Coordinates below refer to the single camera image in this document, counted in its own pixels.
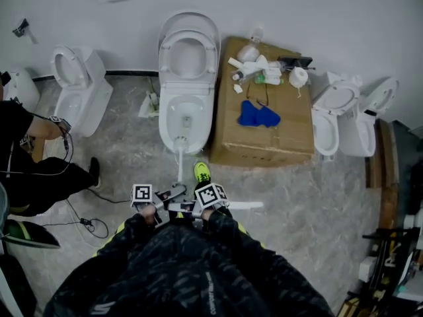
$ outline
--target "gray floor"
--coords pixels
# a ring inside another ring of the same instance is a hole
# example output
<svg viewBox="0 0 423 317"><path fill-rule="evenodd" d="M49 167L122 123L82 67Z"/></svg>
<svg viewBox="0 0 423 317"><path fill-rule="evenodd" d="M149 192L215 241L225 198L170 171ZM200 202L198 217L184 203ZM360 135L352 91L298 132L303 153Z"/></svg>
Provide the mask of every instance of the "gray floor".
<svg viewBox="0 0 423 317"><path fill-rule="evenodd" d="M127 199L134 183L166 188L175 181L177 164L165 150L158 119L137 116L149 83L143 77L108 77L114 87L108 109L97 132L90 138L75 137L74 161L88 165L96 156L102 165L100 192L113 199ZM55 81L38 83L42 99L38 112L53 114L60 89ZM62 156L60 141L46 144L46 156ZM194 189L192 166L204 156L184 162L185 181ZM365 188L364 159L336 155L334 162L318 159L304 165L278 169L244 169L210 166L215 182L222 184L234 201L263 201L264 208L234 211L253 238L285 256L328 300L336 312L346 291L356 284L359 263L365 258L365 232L377 226L380 193ZM70 202L81 217L98 217L110 231L133 215L129 204L110 204L83 191ZM29 219L47 223L72 220L65 203ZM89 259L104 241L75 225L48 227L62 248L37 250L21 246L10 249L21 262L39 302L39 311L62 281Z"/></svg>

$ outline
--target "toilet base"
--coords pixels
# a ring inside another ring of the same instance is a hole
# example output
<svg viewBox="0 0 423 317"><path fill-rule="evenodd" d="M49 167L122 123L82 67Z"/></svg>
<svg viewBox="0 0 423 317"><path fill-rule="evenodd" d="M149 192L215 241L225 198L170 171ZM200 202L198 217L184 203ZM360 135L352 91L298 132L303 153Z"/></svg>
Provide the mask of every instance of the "toilet base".
<svg viewBox="0 0 423 317"><path fill-rule="evenodd" d="M102 84L95 94L91 106L88 109L87 116L84 122L81 124L81 127L78 129L78 132L83 137L90 137L95 133L98 126L100 125L101 119L106 111L107 104L112 96L113 87L103 79Z"/></svg>

